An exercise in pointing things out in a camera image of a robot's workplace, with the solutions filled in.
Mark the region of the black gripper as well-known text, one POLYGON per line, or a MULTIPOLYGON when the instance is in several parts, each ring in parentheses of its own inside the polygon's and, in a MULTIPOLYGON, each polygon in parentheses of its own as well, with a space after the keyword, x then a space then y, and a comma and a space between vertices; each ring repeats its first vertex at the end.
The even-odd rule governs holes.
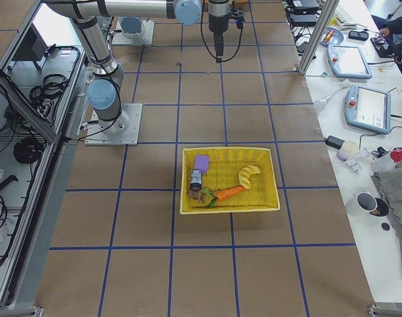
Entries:
POLYGON ((230 18, 230 1, 209 1, 209 30, 213 32, 215 46, 215 61, 222 62, 223 57, 223 34, 228 30, 230 18))

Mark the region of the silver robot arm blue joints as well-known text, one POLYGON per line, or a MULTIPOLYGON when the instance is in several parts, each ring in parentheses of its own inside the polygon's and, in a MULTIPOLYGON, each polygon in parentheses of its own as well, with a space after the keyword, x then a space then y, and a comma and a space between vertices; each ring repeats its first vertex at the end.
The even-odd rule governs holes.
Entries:
MULTIPOLYGON (((119 68, 107 42, 102 37, 98 17, 159 17, 178 19, 192 25, 203 18, 203 1, 44 1, 57 14, 71 19, 81 44, 92 62, 97 77, 108 77, 119 68)), ((244 13, 230 4, 230 20, 242 30, 244 13)))

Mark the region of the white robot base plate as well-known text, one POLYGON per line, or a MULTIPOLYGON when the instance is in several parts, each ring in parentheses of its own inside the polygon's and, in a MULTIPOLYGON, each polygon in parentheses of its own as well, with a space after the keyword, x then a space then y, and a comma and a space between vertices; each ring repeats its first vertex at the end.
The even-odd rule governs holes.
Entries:
POLYGON ((89 126, 89 136, 83 141, 88 146, 135 146, 139 140, 142 112, 141 103, 122 104, 121 115, 110 127, 111 123, 100 121, 93 110, 91 120, 96 120, 98 123, 89 126))

